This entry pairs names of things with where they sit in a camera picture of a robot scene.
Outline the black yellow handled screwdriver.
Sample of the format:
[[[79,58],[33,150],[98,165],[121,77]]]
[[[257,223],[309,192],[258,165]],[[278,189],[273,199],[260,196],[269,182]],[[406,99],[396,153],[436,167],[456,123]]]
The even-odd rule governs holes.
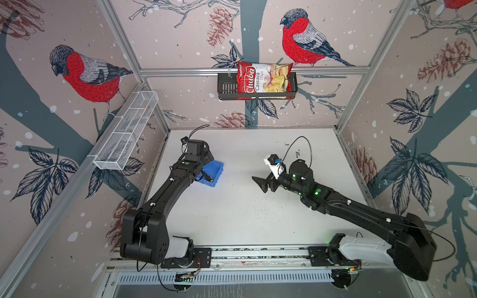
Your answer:
[[[208,181],[210,183],[214,182],[214,180],[207,173],[205,173],[203,170],[201,171],[201,174],[202,174],[202,179],[205,179],[206,181]]]

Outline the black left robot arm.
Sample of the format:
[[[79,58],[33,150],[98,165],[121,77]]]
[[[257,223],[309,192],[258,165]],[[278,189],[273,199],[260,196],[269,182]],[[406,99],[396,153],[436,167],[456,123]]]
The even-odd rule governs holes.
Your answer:
[[[127,211],[122,220],[120,255],[125,259],[161,264],[174,258],[176,249],[170,249],[166,221],[170,211],[182,193],[203,175],[203,167],[214,160],[207,142],[189,140],[187,149],[170,166],[170,172],[160,189],[138,209]]]

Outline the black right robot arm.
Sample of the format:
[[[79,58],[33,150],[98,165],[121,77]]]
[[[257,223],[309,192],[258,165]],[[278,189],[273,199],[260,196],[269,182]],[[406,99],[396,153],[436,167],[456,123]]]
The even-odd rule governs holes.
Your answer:
[[[386,255],[402,273],[418,281],[429,279],[437,244],[420,217],[379,211],[353,201],[314,180],[313,170],[298,159],[287,168],[277,155],[265,159],[271,172],[266,178],[253,177],[263,192],[283,188],[300,197],[313,211],[342,218],[375,234],[387,244]]]

